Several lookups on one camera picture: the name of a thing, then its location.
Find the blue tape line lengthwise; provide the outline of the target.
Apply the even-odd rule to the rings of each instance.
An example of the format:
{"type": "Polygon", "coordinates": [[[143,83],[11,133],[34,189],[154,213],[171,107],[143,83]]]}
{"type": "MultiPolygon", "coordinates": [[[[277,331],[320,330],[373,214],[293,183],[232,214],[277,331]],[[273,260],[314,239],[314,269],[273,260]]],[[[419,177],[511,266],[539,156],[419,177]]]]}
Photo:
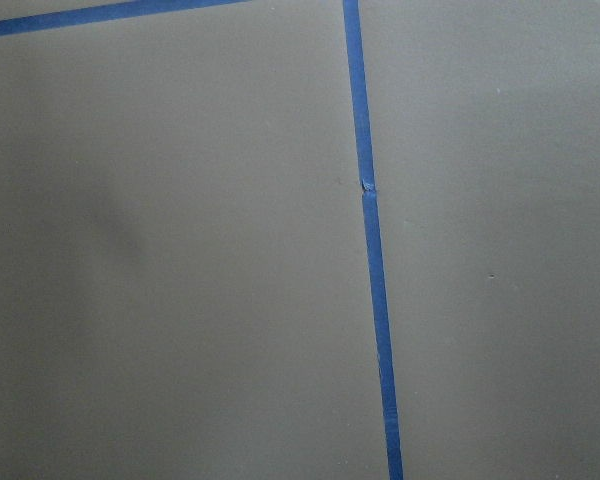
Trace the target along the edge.
{"type": "Polygon", "coordinates": [[[381,239],[378,191],[374,171],[372,130],[368,103],[360,7],[357,1],[344,1],[342,7],[359,183],[362,191],[361,201],[373,309],[388,478],[391,480],[398,480],[404,477],[404,472],[381,239]]]}

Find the blue tape line crosswise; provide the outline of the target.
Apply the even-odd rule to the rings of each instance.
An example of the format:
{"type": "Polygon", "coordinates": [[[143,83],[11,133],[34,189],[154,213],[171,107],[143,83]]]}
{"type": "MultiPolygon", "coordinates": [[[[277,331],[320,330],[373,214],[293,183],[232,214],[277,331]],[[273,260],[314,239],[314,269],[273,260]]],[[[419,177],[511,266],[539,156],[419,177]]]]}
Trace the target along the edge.
{"type": "Polygon", "coordinates": [[[242,3],[242,0],[129,1],[0,20],[0,37],[242,3]]]}

